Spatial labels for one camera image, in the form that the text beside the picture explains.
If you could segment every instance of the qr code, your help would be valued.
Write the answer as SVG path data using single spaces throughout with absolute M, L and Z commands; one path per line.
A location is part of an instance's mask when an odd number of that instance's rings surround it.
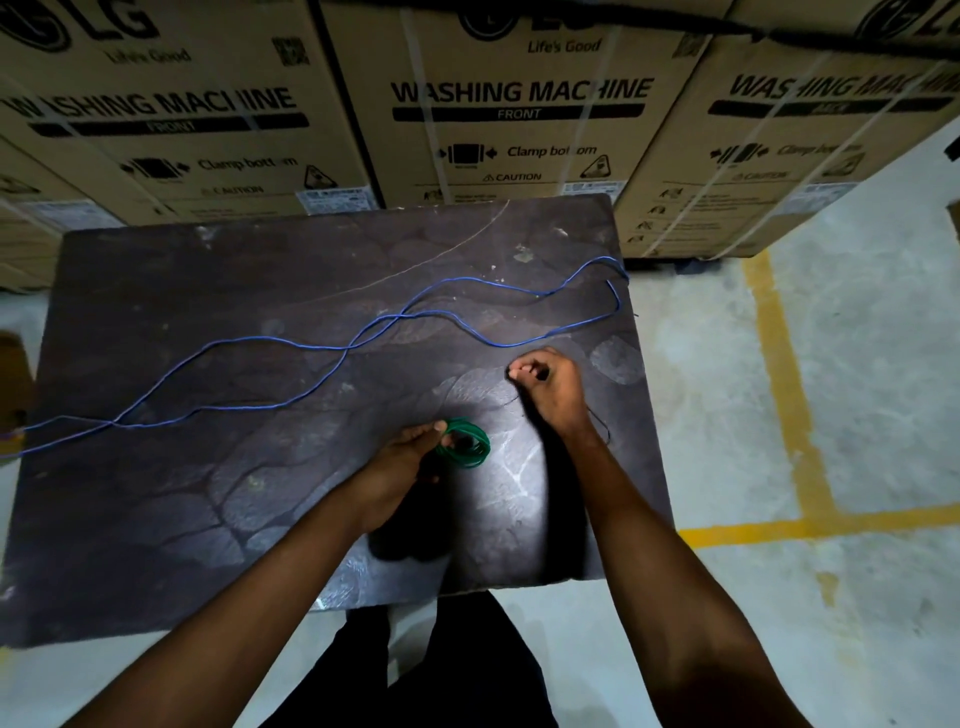
M 675 59 L 695 59 L 700 55 L 700 49 L 707 42 L 707 36 L 702 33 L 684 33 L 680 39 L 677 50 L 673 52 Z
M 276 54 L 280 56 L 283 65 L 310 65 L 306 48 L 298 37 L 275 37 L 273 41 Z

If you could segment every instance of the green wire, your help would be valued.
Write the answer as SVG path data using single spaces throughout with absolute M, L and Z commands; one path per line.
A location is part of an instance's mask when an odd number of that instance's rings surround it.
M 437 445 L 436 452 L 461 468 L 476 468 L 490 454 L 490 438 L 487 433 L 466 417 L 454 417 L 446 421 L 444 435 L 453 435 L 453 445 L 445 448 Z

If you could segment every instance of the hand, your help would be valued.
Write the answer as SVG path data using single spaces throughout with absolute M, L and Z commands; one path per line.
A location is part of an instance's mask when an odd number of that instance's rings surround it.
M 441 440 L 449 446 L 450 436 L 444 437 L 444 432 L 443 420 L 407 427 L 341 486 L 362 533 L 379 528 L 394 514 L 417 482 L 422 457 Z
M 561 437 L 592 431 L 580 370 L 553 347 L 512 361 L 510 379 L 527 391 L 540 416 Z

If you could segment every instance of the table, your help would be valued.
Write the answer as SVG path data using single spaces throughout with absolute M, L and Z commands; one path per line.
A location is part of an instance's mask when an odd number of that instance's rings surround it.
M 605 196 L 71 233 L 31 422 L 113 417 L 211 339 L 343 344 L 439 279 L 548 289 L 597 255 L 619 255 Z M 511 342 L 611 311 L 606 279 L 622 309 L 548 343 L 580 363 L 598 429 L 670 519 L 627 283 L 613 268 L 591 266 L 550 298 L 456 282 L 422 305 L 456 310 L 491 339 Z M 402 425 L 438 417 L 482 426 L 490 458 L 448 472 L 441 486 L 417 486 L 387 527 L 350 550 L 317 608 L 602 576 L 566 453 L 505 376 L 521 351 L 484 345 L 447 320 L 405 321 L 288 408 L 110 428 L 28 455 L 0 584 L 0 641 L 173 627 Z M 272 343 L 218 348 L 129 422 L 200 403 L 283 400 L 335 359 Z M 52 425 L 32 432 L 28 446 L 73 431 Z

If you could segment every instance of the leg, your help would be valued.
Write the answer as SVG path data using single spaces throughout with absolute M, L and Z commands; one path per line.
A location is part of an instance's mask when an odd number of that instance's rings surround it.
M 379 717 L 387 692 L 389 640 L 387 607 L 348 611 L 330 647 L 261 728 Z
M 422 664 L 390 692 L 398 713 L 424 725 L 557 725 L 537 658 L 490 592 L 440 597 Z

